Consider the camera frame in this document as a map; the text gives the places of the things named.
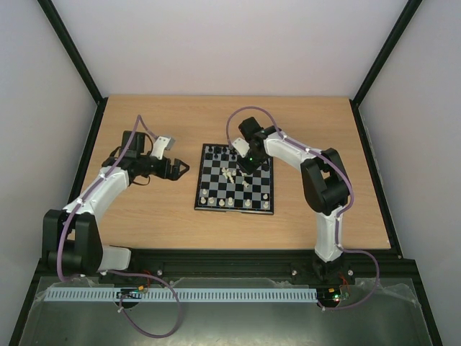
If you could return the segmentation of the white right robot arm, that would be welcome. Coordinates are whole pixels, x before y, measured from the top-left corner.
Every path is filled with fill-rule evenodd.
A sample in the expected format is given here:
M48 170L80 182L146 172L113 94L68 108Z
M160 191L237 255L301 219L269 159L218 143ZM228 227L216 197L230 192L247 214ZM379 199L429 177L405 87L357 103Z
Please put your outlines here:
M314 273L322 282L332 281L339 274L335 260L342 251L342 214L354 200L338 151L311 148L275 126L261 127L254 117L245 119L238 129L242 136L232 142L232 147L243 172L253 174L270 158L280 159L300 172L305 200L316 212L314 250L321 260L314 264Z

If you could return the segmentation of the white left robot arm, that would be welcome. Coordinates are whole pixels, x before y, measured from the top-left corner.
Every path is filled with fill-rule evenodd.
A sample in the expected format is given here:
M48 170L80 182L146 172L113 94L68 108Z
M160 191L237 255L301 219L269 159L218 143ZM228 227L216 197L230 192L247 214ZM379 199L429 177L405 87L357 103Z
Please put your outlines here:
M105 212L138 177L177 181L189 171L179 159L169 159L175 140L152 139L147 133L126 130L122 143L103 161L96 179L60 210L49 210L42 224L42 259L60 280L110 270L126 270L131 251L105 246L98 223Z

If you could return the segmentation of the black and grey chessboard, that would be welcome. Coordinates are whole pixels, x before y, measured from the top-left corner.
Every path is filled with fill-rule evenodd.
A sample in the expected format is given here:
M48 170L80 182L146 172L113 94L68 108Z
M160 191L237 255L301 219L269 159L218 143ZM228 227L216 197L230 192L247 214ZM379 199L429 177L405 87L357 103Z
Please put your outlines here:
M248 175L239 169L237 158L236 152L230 150L226 144L205 143L202 145L194 209L272 215L274 213L273 159L266 160L258 170ZM223 167L236 170L234 183L223 176ZM249 188L243 187L244 180L250 184ZM202 194L203 189L208 190L208 195ZM263 199L264 194L269 195L268 200ZM206 205L200 203L201 197L207 199ZM215 198L214 205L209 204L210 197ZM227 206L229 197L234 200L232 207ZM218 204L221 199L225 201L223 207ZM251 201L249 208L244 205L247 199ZM269 202L268 209L263 208L265 201Z

